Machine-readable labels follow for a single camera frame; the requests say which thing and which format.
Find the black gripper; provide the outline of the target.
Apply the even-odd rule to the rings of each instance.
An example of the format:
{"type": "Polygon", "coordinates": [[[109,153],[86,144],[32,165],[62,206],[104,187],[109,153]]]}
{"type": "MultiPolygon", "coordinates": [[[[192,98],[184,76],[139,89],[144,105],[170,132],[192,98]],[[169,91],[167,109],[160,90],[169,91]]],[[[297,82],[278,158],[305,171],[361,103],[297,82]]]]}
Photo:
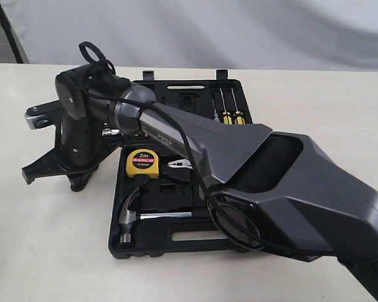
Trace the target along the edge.
{"type": "Polygon", "coordinates": [[[68,177],[71,190],[79,192],[86,187],[101,162],[112,152],[113,139],[102,138],[98,155],[94,158],[93,163],[86,167],[74,167],[64,163],[58,155],[58,150],[53,148],[30,165],[23,167],[21,173],[27,184],[31,184],[38,178],[65,175],[68,177]]]}

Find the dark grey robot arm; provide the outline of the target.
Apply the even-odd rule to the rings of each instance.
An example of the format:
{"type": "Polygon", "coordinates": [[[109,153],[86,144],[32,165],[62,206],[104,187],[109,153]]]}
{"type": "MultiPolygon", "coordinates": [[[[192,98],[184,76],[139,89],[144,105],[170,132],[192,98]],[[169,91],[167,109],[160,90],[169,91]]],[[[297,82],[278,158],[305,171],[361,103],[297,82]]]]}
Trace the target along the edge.
{"type": "Polygon", "coordinates": [[[336,257],[378,301],[378,192],[337,166],[307,135],[227,125],[161,102],[141,81],[87,64],[55,78],[56,101],[27,109],[55,125],[58,146],[23,169],[26,182],[82,174],[100,162],[103,127],[144,133],[190,161],[217,227],[246,249],[306,262],[336,257]]]}

